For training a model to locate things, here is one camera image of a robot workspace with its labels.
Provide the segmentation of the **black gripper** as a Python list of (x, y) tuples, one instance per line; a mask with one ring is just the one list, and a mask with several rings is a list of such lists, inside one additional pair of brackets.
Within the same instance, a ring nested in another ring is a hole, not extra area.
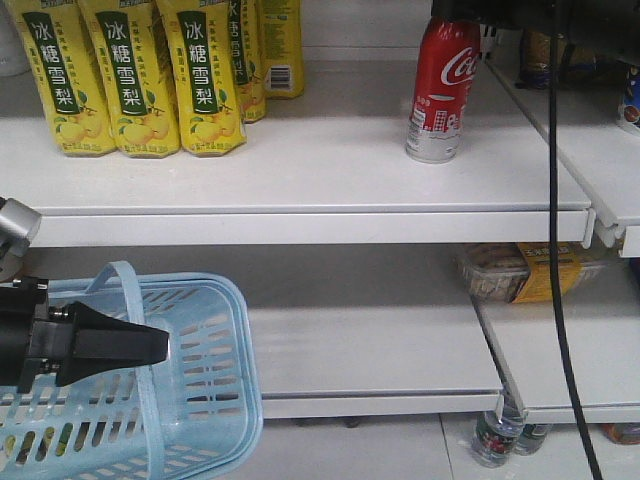
[(1, 288), (1, 384), (31, 391), (54, 373), (67, 386), (98, 373), (166, 360), (169, 333), (118, 320), (81, 303), (49, 306), (49, 281), (15, 279)]

